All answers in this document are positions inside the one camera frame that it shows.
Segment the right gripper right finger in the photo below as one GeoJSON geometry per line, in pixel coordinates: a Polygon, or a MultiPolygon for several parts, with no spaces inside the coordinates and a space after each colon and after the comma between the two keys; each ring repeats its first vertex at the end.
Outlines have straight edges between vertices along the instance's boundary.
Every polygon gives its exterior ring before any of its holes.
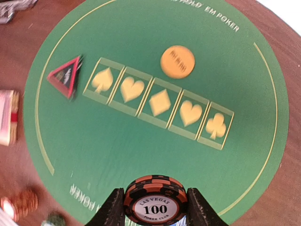
{"type": "Polygon", "coordinates": [[[197,188],[188,188],[187,199],[188,226],[228,226],[197,188]]]}

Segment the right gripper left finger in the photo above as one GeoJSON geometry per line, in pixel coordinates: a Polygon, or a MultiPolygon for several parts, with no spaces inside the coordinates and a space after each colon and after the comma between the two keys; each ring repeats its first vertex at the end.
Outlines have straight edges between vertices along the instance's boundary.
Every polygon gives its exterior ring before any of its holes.
{"type": "Polygon", "coordinates": [[[85,226],[124,226],[124,189],[115,188],[85,226]]]}

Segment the orange black 100 chip stack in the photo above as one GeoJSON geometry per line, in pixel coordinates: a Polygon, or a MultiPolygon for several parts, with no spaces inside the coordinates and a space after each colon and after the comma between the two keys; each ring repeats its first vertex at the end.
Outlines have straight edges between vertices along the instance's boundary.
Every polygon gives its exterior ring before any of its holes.
{"type": "Polygon", "coordinates": [[[125,191],[124,212],[133,222],[168,226],[181,220],[187,212],[184,186],[163,175],[148,175],[130,183],[125,191]]]}

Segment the green 20 chip stack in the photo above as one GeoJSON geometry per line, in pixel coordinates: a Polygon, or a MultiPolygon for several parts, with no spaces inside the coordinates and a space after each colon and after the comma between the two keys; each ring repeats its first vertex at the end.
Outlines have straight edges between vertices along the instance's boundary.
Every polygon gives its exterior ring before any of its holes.
{"type": "Polygon", "coordinates": [[[65,218],[58,212],[51,212],[41,226],[66,226],[65,218]]]}

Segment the red 5 chip stack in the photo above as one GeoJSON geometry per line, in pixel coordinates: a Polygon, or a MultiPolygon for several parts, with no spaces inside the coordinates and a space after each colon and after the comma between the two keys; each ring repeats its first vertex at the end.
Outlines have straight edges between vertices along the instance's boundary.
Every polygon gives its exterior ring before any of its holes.
{"type": "Polygon", "coordinates": [[[4,196],[0,199],[0,207],[15,222],[34,212],[38,204],[38,196],[31,189],[21,191],[10,198],[4,196]]]}

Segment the red black triangular dealer button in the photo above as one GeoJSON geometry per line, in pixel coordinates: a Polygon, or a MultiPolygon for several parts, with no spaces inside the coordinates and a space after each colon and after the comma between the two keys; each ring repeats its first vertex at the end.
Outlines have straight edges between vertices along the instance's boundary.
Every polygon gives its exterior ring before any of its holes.
{"type": "Polygon", "coordinates": [[[76,93],[82,61],[83,56],[79,55],[53,70],[47,77],[48,82],[68,100],[76,93]]]}

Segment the orange big blind button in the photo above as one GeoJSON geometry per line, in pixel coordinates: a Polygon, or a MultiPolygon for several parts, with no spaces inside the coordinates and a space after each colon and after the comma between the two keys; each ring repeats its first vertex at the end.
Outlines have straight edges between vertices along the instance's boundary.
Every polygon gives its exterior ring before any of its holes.
{"type": "Polygon", "coordinates": [[[165,50],[160,59],[162,71],[170,78],[184,79],[191,74],[196,61],[186,47],[174,45],[165,50]]]}

